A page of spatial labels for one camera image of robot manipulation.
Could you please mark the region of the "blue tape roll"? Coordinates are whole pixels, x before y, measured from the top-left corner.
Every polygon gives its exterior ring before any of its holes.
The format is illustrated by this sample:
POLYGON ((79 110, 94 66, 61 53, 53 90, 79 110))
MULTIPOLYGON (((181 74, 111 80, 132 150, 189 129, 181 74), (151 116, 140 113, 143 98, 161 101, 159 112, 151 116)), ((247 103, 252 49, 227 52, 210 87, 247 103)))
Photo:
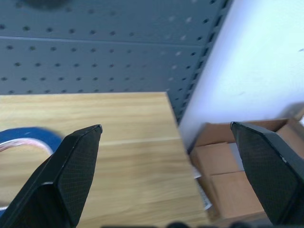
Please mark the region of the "blue tape roll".
POLYGON ((35 169, 62 142, 63 137, 40 127, 0 131, 0 217, 35 169))

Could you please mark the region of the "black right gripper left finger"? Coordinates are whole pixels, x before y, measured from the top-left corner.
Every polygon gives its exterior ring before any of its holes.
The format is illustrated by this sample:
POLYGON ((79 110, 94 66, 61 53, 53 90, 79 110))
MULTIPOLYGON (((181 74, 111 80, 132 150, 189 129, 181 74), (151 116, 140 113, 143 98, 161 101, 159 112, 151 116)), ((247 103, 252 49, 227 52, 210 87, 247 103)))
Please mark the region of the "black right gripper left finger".
POLYGON ((89 194, 101 125, 66 136, 0 216, 0 228, 76 228, 89 194))

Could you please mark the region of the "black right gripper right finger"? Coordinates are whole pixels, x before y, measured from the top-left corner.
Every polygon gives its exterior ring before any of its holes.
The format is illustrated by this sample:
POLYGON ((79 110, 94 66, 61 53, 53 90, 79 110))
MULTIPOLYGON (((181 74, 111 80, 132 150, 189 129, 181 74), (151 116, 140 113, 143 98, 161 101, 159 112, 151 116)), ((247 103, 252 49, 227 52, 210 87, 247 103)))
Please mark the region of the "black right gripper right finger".
POLYGON ((304 160, 275 132, 232 122, 243 168, 273 225, 304 225, 304 160))

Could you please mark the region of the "grey perforated pegboard panel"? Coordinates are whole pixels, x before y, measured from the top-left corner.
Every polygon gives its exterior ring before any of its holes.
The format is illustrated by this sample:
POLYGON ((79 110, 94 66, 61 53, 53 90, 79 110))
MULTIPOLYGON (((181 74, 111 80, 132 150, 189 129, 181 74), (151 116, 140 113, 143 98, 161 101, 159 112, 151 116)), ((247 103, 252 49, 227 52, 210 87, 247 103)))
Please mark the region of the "grey perforated pegboard panel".
POLYGON ((181 121, 234 0, 0 0, 0 94, 166 92, 181 121))

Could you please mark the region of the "brown cardboard box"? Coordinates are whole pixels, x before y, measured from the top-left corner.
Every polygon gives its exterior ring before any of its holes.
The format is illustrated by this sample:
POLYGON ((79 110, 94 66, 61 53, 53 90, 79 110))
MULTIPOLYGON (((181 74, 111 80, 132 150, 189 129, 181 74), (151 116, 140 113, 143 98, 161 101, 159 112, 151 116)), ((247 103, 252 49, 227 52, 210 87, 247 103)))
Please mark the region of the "brown cardboard box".
MULTIPOLYGON (((277 133, 304 160, 304 123, 294 119, 244 122, 277 133)), ((190 160, 198 182, 212 206, 211 219, 219 225, 267 216, 245 174, 231 123, 208 123, 198 137, 190 160)))

